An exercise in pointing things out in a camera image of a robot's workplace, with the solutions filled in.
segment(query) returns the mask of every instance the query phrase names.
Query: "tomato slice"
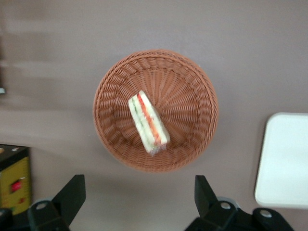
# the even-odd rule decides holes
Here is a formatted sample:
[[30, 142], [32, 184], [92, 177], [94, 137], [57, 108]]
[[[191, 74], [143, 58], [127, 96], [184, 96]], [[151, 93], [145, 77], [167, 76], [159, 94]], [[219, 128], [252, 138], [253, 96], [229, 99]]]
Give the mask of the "tomato slice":
[[143, 102], [143, 100], [141, 98], [141, 95], [138, 94], [137, 97], [138, 97], [138, 101], [139, 101], [139, 103], [141, 105], [142, 112], [143, 112], [146, 120], [148, 121], [148, 124], [150, 126], [151, 132], [152, 132], [152, 134], [153, 134], [153, 136], [155, 138], [155, 144], [156, 145], [160, 145], [162, 143], [162, 140], [161, 140], [161, 138], [158, 135], [156, 127], [155, 127], [155, 125], [153, 123], [153, 119], [150, 117], [148, 111], [146, 110], [146, 107], [145, 107], [144, 102]]

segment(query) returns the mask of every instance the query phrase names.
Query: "gray surface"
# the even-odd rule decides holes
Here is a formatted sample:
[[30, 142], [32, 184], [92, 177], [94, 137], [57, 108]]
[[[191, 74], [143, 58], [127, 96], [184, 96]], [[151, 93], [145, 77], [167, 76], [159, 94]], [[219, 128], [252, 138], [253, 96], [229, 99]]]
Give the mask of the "gray surface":
[[[267, 118], [308, 111], [306, 0], [3, 0], [0, 20], [7, 91], [0, 142], [33, 147], [35, 199], [86, 175], [87, 200], [73, 231], [184, 230], [197, 216], [195, 174], [251, 212]], [[121, 165], [92, 119], [96, 88], [111, 65], [153, 48], [196, 61], [220, 107], [204, 155], [168, 174]], [[307, 229], [307, 210], [278, 211], [296, 230]]]

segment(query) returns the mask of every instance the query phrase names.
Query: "black clamp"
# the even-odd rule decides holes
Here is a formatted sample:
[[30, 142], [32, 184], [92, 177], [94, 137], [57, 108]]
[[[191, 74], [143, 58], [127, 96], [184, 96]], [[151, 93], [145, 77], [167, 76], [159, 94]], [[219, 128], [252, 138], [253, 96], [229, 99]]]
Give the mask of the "black clamp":
[[219, 201], [204, 176], [195, 178], [194, 199], [200, 217], [185, 231], [294, 231], [275, 210], [256, 208], [250, 215], [228, 201]]

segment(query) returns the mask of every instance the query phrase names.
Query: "red button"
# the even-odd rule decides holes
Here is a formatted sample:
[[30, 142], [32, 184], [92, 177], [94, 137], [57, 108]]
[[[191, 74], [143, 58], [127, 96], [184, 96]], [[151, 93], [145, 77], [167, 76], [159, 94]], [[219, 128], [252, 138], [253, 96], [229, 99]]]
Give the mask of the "red button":
[[17, 190], [21, 189], [22, 187], [22, 184], [21, 184], [21, 181], [18, 180], [16, 182], [14, 182], [13, 184], [11, 184], [11, 192], [16, 192]]

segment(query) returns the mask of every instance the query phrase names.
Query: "sandwich half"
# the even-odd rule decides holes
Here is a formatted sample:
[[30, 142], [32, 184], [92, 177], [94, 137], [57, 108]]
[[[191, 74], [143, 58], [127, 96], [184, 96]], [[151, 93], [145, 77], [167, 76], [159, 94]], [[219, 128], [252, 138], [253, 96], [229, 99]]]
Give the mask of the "sandwich half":
[[165, 149], [170, 136], [146, 94], [141, 90], [128, 106], [146, 152], [154, 155]]

